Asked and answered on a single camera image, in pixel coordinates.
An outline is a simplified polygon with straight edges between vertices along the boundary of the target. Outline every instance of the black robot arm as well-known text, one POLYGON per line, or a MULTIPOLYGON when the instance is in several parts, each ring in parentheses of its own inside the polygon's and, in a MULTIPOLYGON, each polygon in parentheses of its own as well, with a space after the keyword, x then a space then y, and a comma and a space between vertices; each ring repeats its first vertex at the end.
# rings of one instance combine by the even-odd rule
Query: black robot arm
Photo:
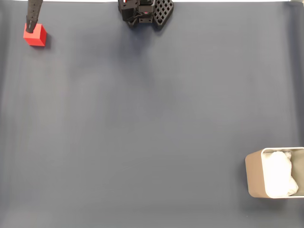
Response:
POLYGON ((33 33, 34 28, 38 22, 38 16, 43 0, 28 0, 28 15, 27 15, 27 29, 28 33, 33 33))

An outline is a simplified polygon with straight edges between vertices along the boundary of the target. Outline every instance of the black robotic claw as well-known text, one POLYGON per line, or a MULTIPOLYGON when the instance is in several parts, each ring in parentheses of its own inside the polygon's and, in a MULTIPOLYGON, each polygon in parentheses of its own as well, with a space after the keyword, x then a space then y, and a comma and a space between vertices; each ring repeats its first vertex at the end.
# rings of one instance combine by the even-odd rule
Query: black robotic claw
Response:
POLYGON ((118 0, 123 20, 133 28, 138 23, 153 23, 162 29, 173 12, 172 0, 118 0))
POLYGON ((27 29, 28 33, 33 33, 34 28, 38 22, 38 16, 43 0, 28 0, 28 15, 27 15, 27 29))
MULTIPOLYGON (((43 0, 28 0, 27 28, 33 33, 43 0)), ((173 12, 172 0, 118 0, 123 20, 133 28, 138 23, 153 23, 157 29, 167 22, 173 12)))

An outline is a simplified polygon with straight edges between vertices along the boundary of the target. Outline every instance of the white tissue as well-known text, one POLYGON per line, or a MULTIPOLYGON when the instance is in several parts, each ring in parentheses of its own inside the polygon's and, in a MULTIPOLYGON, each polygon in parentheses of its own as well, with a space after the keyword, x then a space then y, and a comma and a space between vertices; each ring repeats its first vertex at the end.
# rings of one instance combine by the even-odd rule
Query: white tissue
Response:
POLYGON ((270 197, 286 197, 298 191, 299 187, 291 176, 290 158, 290 152, 262 154, 265 189, 270 197))

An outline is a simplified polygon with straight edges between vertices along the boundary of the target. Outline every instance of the red block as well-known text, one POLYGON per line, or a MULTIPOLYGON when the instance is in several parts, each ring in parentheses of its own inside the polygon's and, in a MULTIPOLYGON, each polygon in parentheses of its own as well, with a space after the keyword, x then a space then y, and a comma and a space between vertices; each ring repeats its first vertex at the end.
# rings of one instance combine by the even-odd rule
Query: red block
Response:
POLYGON ((47 40, 47 32, 42 24, 37 24, 33 33, 26 31, 27 25, 25 24, 23 38, 31 46, 45 46, 47 40))

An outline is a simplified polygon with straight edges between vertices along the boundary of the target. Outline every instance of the white cloth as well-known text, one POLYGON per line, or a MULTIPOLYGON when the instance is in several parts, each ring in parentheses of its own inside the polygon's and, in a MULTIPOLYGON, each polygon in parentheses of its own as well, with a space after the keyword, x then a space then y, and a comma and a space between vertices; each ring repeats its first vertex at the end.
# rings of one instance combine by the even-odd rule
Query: white cloth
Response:
POLYGON ((290 158, 290 152, 262 154, 265 189, 270 197, 286 197, 298 191, 299 187, 291 176, 290 158))

